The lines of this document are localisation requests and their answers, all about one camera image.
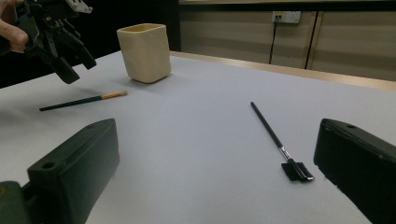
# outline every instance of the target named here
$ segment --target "human hand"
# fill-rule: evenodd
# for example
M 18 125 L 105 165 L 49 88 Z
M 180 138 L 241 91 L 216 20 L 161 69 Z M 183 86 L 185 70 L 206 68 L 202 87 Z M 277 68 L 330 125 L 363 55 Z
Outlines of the human hand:
M 14 6 L 23 0 L 0 0 L 0 35 L 9 41 L 9 50 L 23 53 L 29 41 L 28 35 L 20 28 L 13 26 Z

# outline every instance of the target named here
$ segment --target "power outlet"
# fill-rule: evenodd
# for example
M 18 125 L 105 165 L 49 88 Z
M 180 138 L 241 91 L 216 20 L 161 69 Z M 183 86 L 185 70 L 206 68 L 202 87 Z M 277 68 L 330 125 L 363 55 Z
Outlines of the power outlet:
M 299 23 L 301 11 L 273 11 L 272 22 Z

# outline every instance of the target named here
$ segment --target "brush with wooden tip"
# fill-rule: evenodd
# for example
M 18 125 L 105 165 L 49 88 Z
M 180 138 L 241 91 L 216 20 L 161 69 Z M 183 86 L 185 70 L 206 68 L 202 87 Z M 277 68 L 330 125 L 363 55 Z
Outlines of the brush with wooden tip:
M 118 97 L 118 96 L 124 96 L 127 94 L 128 94 L 127 91 L 116 91 L 116 92 L 112 92 L 109 94 L 93 96 L 93 97 L 76 100 L 76 101 L 72 101 L 72 102 L 67 102 L 67 103 L 63 103 L 63 104 L 59 104 L 59 105 L 46 106 L 46 107 L 40 108 L 39 110 L 46 111 L 46 110 L 62 108 L 62 107 L 70 106 L 70 105 L 82 105 L 82 104 L 87 104 L 90 102 L 101 101 L 101 100 L 110 99 L 110 98 L 114 98 L 114 97 Z
M 286 175 L 288 176 L 289 180 L 300 180 L 300 181 L 310 181 L 313 180 L 314 177 L 309 173 L 306 169 L 305 165 L 302 162 L 295 162 L 294 159 L 290 156 L 288 151 L 285 150 L 280 140 L 276 137 L 274 131 L 271 129 L 270 125 L 265 120 L 264 116 L 260 112 L 259 108 L 251 102 L 251 106 L 253 107 L 256 114 L 259 116 L 262 124 L 265 126 L 267 131 L 270 133 L 271 137 L 274 139 L 276 145 L 278 146 L 279 150 L 283 153 L 288 163 L 282 163 L 282 168 L 285 171 Z

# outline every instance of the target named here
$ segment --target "power cord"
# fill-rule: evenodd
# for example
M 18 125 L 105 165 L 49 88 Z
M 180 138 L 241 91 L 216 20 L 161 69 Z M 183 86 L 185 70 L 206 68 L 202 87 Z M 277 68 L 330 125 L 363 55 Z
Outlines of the power cord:
M 272 55 L 273 55 L 273 52 L 274 52 L 274 42 L 275 42 L 275 36 L 276 36 L 276 27 L 277 27 L 277 24 L 279 22 L 280 17 L 281 16 L 275 16 L 275 20 L 274 20 L 273 43 L 271 45 L 271 50 L 270 50 L 270 60 L 268 62 L 269 64 L 271 64 L 271 62 L 272 62 Z

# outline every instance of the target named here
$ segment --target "beige wall panel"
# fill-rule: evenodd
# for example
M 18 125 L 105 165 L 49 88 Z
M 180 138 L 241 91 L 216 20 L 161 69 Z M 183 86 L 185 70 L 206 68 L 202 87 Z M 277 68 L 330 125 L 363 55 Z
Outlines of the beige wall panel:
M 310 12 L 299 24 L 279 24 L 273 64 L 300 67 Z M 209 56 L 268 63 L 274 26 L 272 12 L 180 12 L 181 50 Z
M 312 70 L 396 81 L 396 12 L 324 12 Z

